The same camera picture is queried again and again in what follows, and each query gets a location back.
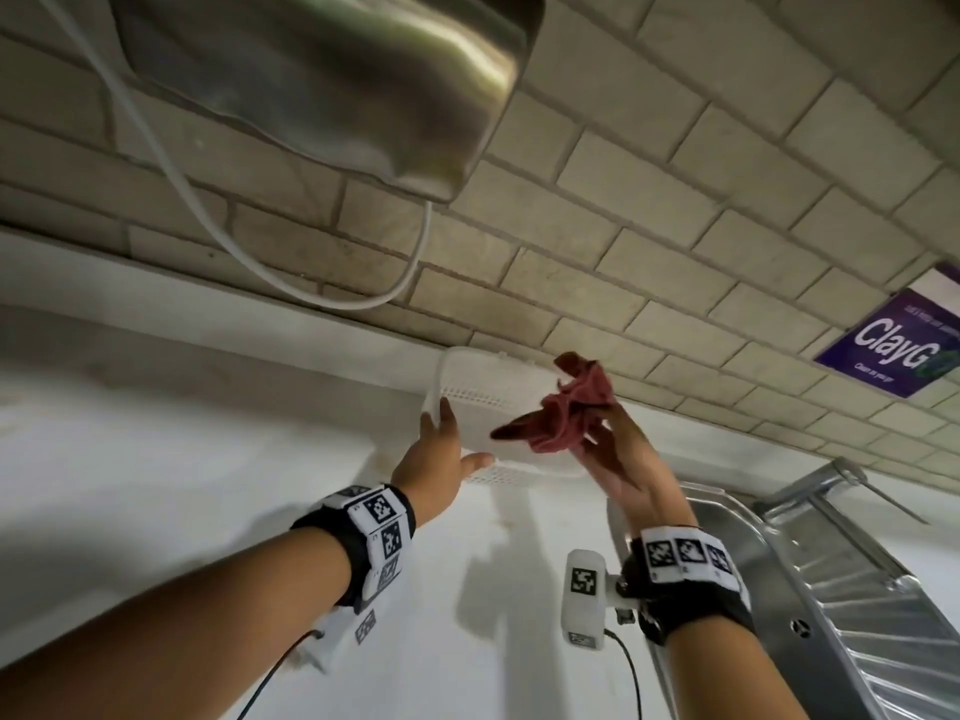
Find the stainless steel sink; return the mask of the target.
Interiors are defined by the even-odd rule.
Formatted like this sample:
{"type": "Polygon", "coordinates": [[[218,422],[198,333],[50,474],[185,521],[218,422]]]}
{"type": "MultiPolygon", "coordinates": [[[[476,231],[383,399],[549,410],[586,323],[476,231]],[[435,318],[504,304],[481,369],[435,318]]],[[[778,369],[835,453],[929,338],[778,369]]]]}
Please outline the stainless steel sink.
{"type": "Polygon", "coordinates": [[[825,496],[767,510],[718,485],[680,484],[726,545],[757,635],[809,720],[960,720],[960,633],[825,496]]]}

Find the left wristband with markers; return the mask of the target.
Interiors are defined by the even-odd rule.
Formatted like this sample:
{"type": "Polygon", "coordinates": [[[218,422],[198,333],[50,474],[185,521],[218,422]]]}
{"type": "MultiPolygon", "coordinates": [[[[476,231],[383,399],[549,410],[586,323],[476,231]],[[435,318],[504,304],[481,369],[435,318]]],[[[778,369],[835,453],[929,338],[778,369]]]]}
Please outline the left wristband with markers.
{"type": "Polygon", "coordinates": [[[290,529],[326,532],[342,546],[350,580],[337,607],[359,615],[401,574],[417,520],[409,498],[393,485],[352,484],[324,497],[290,529]]]}

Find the person's right forearm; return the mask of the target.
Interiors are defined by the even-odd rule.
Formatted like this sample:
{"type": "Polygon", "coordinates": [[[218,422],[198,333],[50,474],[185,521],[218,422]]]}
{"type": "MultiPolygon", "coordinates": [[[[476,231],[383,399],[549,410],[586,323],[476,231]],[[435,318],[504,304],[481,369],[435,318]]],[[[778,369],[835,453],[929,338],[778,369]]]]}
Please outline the person's right forearm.
{"type": "Polygon", "coordinates": [[[715,603],[685,605],[667,626],[678,720],[810,720],[749,613],[715,603]]]}

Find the person's right hand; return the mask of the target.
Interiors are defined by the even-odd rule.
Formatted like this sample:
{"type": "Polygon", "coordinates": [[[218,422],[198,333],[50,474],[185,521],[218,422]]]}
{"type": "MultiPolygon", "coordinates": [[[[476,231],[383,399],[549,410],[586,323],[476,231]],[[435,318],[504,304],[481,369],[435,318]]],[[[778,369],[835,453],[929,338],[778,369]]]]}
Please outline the person's right hand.
{"type": "Polygon", "coordinates": [[[646,529],[698,527],[699,522],[680,482],[647,435],[645,437],[647,452],[639,482],[624,482],[617,478],[598,482],[590,477],[618,506],[632,538],[639,538],[646,529]]]}

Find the wristband with markers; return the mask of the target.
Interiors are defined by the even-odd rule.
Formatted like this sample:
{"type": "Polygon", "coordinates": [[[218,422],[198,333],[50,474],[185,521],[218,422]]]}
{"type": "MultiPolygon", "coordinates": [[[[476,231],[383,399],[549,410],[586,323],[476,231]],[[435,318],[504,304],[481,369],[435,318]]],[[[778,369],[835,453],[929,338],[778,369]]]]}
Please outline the wristband with markers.
{"type": "Polygon", "coordinates": [[[724,543],[692,526],[643,530],[622,564],[622,594],[637,602],[649,642],[665,647],[678,629],[724,617],[756,633],[751,597],[724,543]]]}
{"type": "Polygon", "coordinates": [[[324,497],[290,529],[326,532],[342,546],[350,580],[337,607],[359,615],[401,574],[417,520],[409,498],[393,485],[352,484],[324,497]]]}

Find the white plastic basket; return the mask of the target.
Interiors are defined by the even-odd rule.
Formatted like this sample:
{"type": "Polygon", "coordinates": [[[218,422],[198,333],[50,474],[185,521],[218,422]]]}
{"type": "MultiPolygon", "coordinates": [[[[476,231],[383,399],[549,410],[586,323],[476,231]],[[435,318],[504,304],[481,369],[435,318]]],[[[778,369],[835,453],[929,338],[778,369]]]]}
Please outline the white plastic basket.
{"type": "Polygon", "coordinates": [[[536,454],[525,442],[497,442],[490,433],[515,418],[538,410],[541,401],[570,381],[554,366],[524,362],[504,353],[452,347],[438,359],[422,410],[439,416],[447,399],[459,425],[462,454],[487,452],[493,466],[475,472],[470,481],[521,489],[568,486],[587,477],[568,452],[536,454]]]}

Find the red cloth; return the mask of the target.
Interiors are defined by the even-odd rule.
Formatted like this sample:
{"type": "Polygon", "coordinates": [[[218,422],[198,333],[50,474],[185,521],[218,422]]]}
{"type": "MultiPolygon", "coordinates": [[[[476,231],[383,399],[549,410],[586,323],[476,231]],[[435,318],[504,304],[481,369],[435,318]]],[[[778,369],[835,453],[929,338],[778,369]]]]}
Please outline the red cloth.
{"type": "Polygon", "coordinates": [[[557,454],[576,447],[591,429],[601,423],[595,410],[616,401],[614,386],[604,367],[575,351],[554,359],[566,377],[557,389],[539,402],[539,408],[500,425],[489,433],[496,443],[523,443],[534,454],[557,454]]]}

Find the person's left hand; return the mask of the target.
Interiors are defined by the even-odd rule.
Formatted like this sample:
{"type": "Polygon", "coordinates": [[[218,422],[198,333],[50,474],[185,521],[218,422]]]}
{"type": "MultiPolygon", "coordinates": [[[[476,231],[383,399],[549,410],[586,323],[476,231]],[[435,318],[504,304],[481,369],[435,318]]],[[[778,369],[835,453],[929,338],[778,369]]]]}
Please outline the person's left hand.
{"type": "Polygon", "coordinates": [[[417,529],[450,508],[462,483],[459,463],[465,454],[459,425],[449,399],[438,401],[438,417],[423,412],[418,439],[407,450],[390,478],[390,485],[408,500],[417,529]]]}

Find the purple wall sign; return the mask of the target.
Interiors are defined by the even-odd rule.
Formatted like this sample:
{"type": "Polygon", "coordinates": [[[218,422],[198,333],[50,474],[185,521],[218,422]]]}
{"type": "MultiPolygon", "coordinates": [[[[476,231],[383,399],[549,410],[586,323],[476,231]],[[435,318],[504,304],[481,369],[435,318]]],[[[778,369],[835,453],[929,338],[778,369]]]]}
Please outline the purple wall sign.
{"type": "Polygon", "coordinates": [[[934,265],[813,361],[900,399],[960,368],[960,266],[934,265]]]}

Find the right wristband with markers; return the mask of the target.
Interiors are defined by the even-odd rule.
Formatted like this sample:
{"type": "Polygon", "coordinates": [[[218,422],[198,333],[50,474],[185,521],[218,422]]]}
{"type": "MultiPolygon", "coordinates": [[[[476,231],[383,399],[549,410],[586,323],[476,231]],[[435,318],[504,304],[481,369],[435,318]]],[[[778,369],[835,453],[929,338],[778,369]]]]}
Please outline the right wristband with markers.
{"type": "Polygon", "coordinates": [[[724,543],[692,526],[643,530],[622,564],[622,594],[637,602],[649,642],[665,647],[678,629],[724,617],[756,633],[751,597],[724,543]]]}

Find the person's left forearm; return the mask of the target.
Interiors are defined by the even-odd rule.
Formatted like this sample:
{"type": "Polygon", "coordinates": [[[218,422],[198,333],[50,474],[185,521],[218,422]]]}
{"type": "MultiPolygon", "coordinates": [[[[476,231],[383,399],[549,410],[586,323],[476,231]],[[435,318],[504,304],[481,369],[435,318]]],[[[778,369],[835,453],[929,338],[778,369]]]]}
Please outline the person's left forearm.
{"type": "Polygon", "coordinates": [[[0,670],[0,720],[218,720],[351,582],[343,546],[284,532],[163,583],[0,670]]]}

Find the metal faucet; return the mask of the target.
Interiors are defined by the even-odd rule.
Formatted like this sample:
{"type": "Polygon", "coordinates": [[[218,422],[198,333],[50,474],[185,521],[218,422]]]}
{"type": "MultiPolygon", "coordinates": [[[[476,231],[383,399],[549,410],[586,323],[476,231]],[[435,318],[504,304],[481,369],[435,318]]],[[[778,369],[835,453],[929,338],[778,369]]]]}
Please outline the metal faucet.
{"type": "Polygon", "coordinates": [[[870,483],[863,468],[846,458],[833,459],[772,495],[756,499],[750,509],[762,520],[773,520],[815,499],[826,500],[858,487],[867,489],[918,523],[930,525],[930,521],[870,483]]]}

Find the stainless steel hand dryer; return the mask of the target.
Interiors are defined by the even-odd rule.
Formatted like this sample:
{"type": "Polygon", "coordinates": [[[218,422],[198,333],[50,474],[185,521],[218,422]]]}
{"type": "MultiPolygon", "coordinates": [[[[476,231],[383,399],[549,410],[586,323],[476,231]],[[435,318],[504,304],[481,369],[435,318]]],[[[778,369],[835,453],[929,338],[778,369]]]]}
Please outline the stainless steel hand dryer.
{"type": "Polygon", "coordinates": [[[546,0],[109,4],[140,79],[438,205],[473,175],[546,16],[546,0]]]}

